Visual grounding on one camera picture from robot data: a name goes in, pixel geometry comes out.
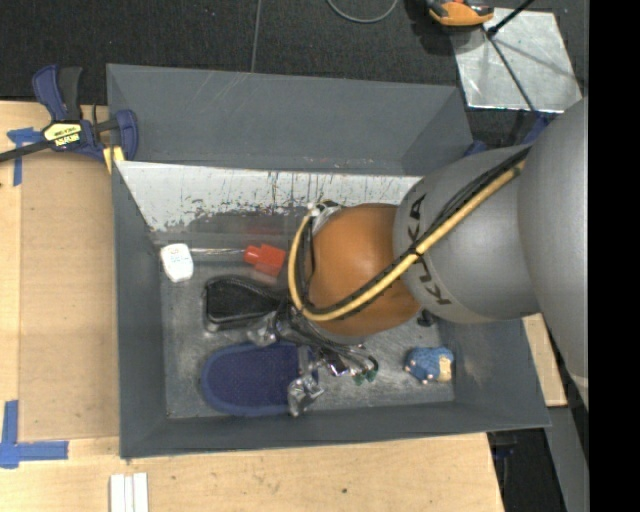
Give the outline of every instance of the blue tape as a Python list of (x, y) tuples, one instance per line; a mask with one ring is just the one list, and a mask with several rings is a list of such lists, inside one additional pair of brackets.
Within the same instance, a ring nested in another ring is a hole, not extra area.
[[(18, 130), (9, 130), (7, 137), (13, 142), (17, 148), (23, 144), (40, 142), (42, 134), (33, 128), (19, 128)], [(22, 158), (16, 158), (13, 164), (13, 186), (17, 187), (22, 183)]]
[(18, 401), (5, 402), (0, 468), (15, 469), (20, 462), (32, 460), (65, 460), (69, 458), (68, 451), (69, 441), (18, 443)]

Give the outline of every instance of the metal plate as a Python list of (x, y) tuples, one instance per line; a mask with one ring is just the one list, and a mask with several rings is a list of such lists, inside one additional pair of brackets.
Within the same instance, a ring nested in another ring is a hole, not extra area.
[[(496, 8), (485, 28), (511, 12)], [(452, 34), (451, 41), (470, 107), (530, 110), (482, 30)], [(498, 31), (494, 41), (537, 111), (564, 112), (582, 98), (553, 14), (523, 11)]]

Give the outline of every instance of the orange ball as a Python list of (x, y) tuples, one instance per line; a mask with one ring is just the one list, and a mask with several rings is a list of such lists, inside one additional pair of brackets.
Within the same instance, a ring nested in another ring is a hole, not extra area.
[[(309, 299), (316, 307), (328, 307), (348, 297), (393, 262), (396, 209), (388, 204), (343, 208), (314, 235), (315, 269)], [(310, 255), (305, 272), (310, 275)], [(419, 309), (420, 304), (398, 279), (362, 311), (317, 324), (338, 335), (366, 336), (406, 322)]]

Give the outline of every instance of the gray bin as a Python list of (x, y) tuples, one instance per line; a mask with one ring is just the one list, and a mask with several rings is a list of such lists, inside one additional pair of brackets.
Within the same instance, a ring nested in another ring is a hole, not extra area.
[[(471, 142), (459, 93), (448, 87), (118, 65), (108, 67), (108, 88), (112, 113), (130, 108), (138, 116), (136, 160), (161, 163), (157, 176), (153, 166), (145, 169), (150, 183), (167, 172), (211, 172), (202, 166), (406, 180), (403, 175), (459, 159)], [(263, 213), (246, 202), (224, 212), (210, 204), (187, 222), (156, 225), (149, 210), (162, 186), (145, 187), (148, 199), (141, 199), (127, 176), (133, 164), (113, 172), (123, 457), (549, 424), (520, 321), (439, 322), (426, 330), (408, 323), (367, 341), (384, 363), (377, 388), (356, 388), (346, 377), (327, 381), (324, 402), (295, 419), (216, 414), (196, 390), (197, 369), (216, 346), (201, 321), (200, 290), (212, 273), (246, 270), (233, 258), (197, 257), (194, 280), (172, 286), (158, 248), (177, 241), (232, 249), (268, 241), (286, 248), (299, 206), (312, 197)], [(401, 371), (402, 353), (425, 344), (454, 352), (449, 386), (424, 387)]]

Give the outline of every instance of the blue clamp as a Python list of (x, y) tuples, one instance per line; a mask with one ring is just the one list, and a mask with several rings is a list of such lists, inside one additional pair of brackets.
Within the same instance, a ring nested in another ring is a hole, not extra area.
[(18, 443), (18, 401), (4, 404), (0, 468), (15, 469), (20, 462), (32, 460), (64, 460), (68, 457), (69, 441), (39, 441)]
[[(51, 122), (76, 121), (82, 126), (86, 140), (77, 146), (61, 145), (53, 147), (56, 151), (73, 151), (100, 162), (104, 162), (105, 146), (96, 138), (96, 127), (89, 121), (80, 120), (81, 112), (78, 105), (78, 82), (82, 68), (62, 68), (57, 64), (45, 66), (33, 75), (33, 92), (38, 102), (44, 105)], [(135, 115), (131, 110), (121, 110), (116, 113), (117, 127), (120, 129), (120, 146), (127, 159), (132, 159), (138, 149), (138, 128)]]
[[(73, 152), (88, 156), (99, 162), (105, 161), (105, 145), (98, 134), (106, 130), (120, 131), (119, 144), (127, 160), (132, 160), (138, 149), (138, 126), (135, 114), (131, 110), (116, 112), (114, 119), (94, 124), (82, 119), (78, 104), (78, 83), (82, 68), (62, 68), (51, 64), (40, 69), (32, 79), (33, 91), (38, 102), (46, 107), (51, 115), (51, 123), (40, 133), (40, 138), (27, 146), (0, 153), (0, 162), (18, 159), (43, 149), (58, 152)], [(14, 184), (22, 181), (22, 168), (14, 169), (19, 174)]]
[(543, 114), (542, 112), (536, 112), (535, 113), (536, 116), (536, 120), (533, 123), (533, 126), (531, 127), (531, 129), (529, 130), (529, 133), (527, 133), (524, 136), (524, 139), (522, 139), (521, 144), (532, 144), (533, 141), (535, 141), (538, 136), (543, 132), (543, 130), (549, 126), (549, 124), (551, 124), (551, 119), (549, 118), (548, 115)]

